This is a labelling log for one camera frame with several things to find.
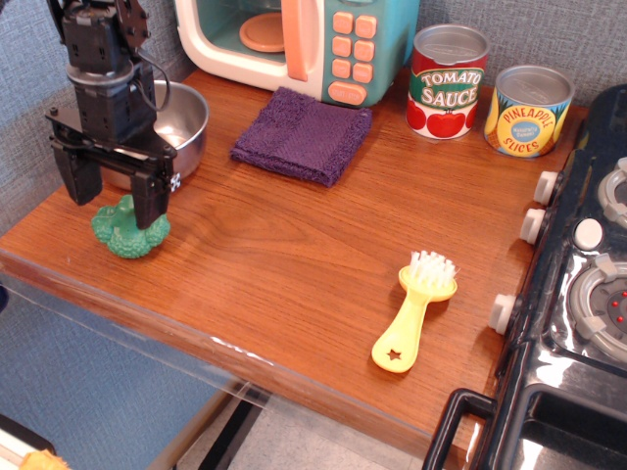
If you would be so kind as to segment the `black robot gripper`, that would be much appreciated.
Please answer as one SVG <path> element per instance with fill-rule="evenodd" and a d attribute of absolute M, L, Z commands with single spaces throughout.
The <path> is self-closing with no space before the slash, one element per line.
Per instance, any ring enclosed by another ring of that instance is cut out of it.
<path fill-rule="evenodd" d="M 179 185 L 176 151 L 155 130 L 158 104 L 153 68 L 124 61 L 119 70 L 91 71 L 68 65 L 74 109 L 51 109 L 51 144 L 70 198 L 90 203 L 107 169 L 129 180 L 137 227 L 148 229 L 168 210 Z"/>

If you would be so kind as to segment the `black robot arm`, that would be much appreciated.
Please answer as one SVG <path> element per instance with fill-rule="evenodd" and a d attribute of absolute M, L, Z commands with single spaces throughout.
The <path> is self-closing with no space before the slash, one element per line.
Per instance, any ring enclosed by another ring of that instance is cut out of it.
<path fill-rule="evenodd" d="M 128 177 L 136 225 L 149 228 L 166 214 L 176 188 L 174 147 L 155 130 L 153 63 L 143 50 L 148 15 L 136 1 L 51 1 L 51 16 L 66 47 L 66 73 L 77 106 L 51 108 L 57 168 L 74 202 L 100 194 L 101 171 Z"/>

